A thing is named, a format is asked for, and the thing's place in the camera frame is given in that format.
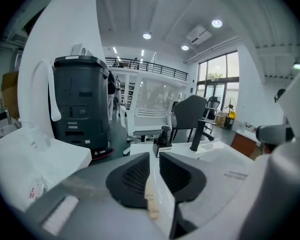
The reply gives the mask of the brown wooden cabinet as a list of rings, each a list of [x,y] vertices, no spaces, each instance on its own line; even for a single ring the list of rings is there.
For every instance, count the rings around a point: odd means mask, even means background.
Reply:
[[[252,160],[262,154],[262,145],[255,132],[237,130],[230,146]]]

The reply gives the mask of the black standing fan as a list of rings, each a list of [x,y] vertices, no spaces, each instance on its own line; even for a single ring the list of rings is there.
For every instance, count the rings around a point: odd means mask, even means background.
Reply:
[[[224,121],[223,127],[227,130],[231,130],[236,118],[236,100],[233,97],[228,97],[225,100],[226,107],[224,108],[224,112],[227,113]]]

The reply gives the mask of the large glass window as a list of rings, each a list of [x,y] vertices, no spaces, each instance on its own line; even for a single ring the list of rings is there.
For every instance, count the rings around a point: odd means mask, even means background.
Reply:
[[[196,94],[207,100],[215,96],[220,104],[218,110],[224,112],[226,99],[233,97],[237,103],[239,96],[239,53],[233,51],[199,64]]]

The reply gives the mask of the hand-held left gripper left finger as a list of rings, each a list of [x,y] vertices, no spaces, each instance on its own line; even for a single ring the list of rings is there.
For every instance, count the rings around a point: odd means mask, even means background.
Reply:
[[[146,183],[150,176],[150,154],[138,157],[112,170],[105,185],[111,196],[127,208],[146,208]]]

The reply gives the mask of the white sink with black faucet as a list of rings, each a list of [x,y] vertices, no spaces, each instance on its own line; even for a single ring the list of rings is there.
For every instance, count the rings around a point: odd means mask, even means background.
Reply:
[[[196,151],[190,149],[190,143],[175,143],[163,151],[175,157],[178,161],[188,163],[192,167],[205,166],[213,171],[221,170],[223,173],[239,175],[246,178],[252,167],[253,161],[236,151],[219,139],[213,141],[203,140]],[[153,151],[153,144],[132,144],[128,161],[137,159],[144,153],[149,154],[149,169],[151,177],[160,175],[160,159]]]

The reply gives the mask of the black balcony railing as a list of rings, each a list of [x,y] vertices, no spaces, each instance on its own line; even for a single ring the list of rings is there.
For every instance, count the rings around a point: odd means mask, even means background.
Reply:
[[[184,71],[172,67],[152,63],[152,62],[140,61],[136,59],[120,58],[120,57],[106,57],[105,61],[106,61],[106,65],[110,68],[151,72],[155,74],[172,77],[182,81],[186,81],[188,78],[188,73]]]

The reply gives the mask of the white office chair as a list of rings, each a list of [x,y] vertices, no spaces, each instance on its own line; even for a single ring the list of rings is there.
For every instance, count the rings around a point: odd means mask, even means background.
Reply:
[[[133,144],[150,144],[162,127],[172,127],[172,106],[185,83],[169,76],[140,72],[136,76],[129,108],[119,107],[121,125],[126,129],[126,141]]]

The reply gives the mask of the white curved faucet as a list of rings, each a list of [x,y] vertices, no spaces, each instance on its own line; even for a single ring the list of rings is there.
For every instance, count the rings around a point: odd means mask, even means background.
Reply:
[[[31,120],[46,126],[57,122],[62,116],[57,105],[52,65],[45,59],[38,61],[30,77]]]

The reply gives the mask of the clear plastic bottle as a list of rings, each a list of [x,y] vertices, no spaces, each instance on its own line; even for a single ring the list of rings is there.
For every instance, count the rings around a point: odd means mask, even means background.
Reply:
[[[40,198],[44,193],[48,191],[48,185],[44,178],[37,178],[34,180],[30,186],[28,194],[28,205],[34,203],[38,198]]]

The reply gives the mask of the black mesh office chair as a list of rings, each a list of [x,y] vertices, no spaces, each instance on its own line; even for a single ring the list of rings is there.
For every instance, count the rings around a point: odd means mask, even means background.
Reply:
[[[219,105],[220,105],[220,101],[218,101],[218,98],[216,96],[211,96],[207,100],[203,117],[208,120],[214,120]]]

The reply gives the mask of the white ceiling air conditioner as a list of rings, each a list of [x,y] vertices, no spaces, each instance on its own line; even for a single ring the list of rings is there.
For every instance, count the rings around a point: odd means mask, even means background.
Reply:
[[[197,25],[191,32],[186,36],[186,39],[190,41],[192,45],[200,45],[206,40],[210,39],[212,34],[204,28],[202,25]]]

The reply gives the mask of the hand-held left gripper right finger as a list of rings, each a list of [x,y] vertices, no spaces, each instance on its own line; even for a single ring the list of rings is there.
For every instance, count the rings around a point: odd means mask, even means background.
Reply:
[[[205,174],[174,156],[161,152],[159,172],[177,204],[195,200],[207,184]]]

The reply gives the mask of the black wall-mounted device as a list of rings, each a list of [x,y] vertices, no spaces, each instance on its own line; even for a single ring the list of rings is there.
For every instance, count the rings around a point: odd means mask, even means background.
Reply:
[[[280,97],[285,93],[286,89],[281,88],[277,91],[276,95],[274,96],[274,102],[277,103]]]

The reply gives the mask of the marble pattern cabinet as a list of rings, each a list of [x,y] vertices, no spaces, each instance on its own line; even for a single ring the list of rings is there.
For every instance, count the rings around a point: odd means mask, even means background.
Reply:
[[[11,123],[8,122],[7,118],[0,120],[0,139],[18,130],[21,127],[20,122],[16,121],[13,118],[11,120]]]

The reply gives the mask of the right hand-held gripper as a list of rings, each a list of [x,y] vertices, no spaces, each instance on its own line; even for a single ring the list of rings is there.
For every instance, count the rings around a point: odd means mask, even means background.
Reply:
[[[269,155],[239,240],[300,240],[300,74],[279,103],[294,138]]]

